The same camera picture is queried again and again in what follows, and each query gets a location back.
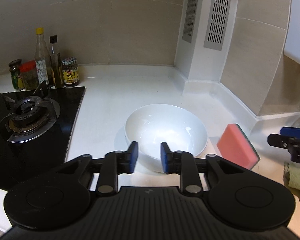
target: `backsplash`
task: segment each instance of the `backsplash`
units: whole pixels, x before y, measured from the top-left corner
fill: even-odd
[[[79,64],[173,65],[183,0],[0,0],[0,74],[34,59],[37,27]]]
[[[221,83],[256,115],[300,111],[300,65],[283,55],[290,0],[238,0]]]

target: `kitchen sponge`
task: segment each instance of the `kitchen sponge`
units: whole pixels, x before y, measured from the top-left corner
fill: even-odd
[[[227,125],[217,147],[223,158],[248,170],[251,170],[260,160],[255,148],[236,123]]]

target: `black glass cooktop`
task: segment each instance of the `black glass cooktop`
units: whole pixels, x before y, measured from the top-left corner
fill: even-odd
[[[25,143],[5,141],[0,134],[0,188],[9,190],[14,185],[62,164],[71,130],[83,97],[85,87],[48,89],[48,98],[60,105],[60,116],[44,134]],[[3,96],[15,101],[33,95],[31,91],[0,94],[0,120],[9,110]]]

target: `glass bottle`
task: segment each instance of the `glass bottle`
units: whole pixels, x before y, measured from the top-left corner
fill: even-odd
[[[39,84],[46,81],[47,87],[53,86],[53,77],[50,63],[50,55],[44,41],[43,28],[37,28],[37,44],[35,46],[35,64],[37,68]]]
[[[50,61],[54,86],[61,88],[63,87],[63,74],[57,35],[50,36]]]

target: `white ceramic bowl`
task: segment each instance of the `white ceramic bowl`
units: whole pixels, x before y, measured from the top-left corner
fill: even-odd
[[[134,111],[125,123],[127,143],[139,144],[139,161],[147,168],[162,171],[160,143],[172,151],[186,151],[198,156],[208,143],[208,132],[191,112],[171,105],[155,104]]]

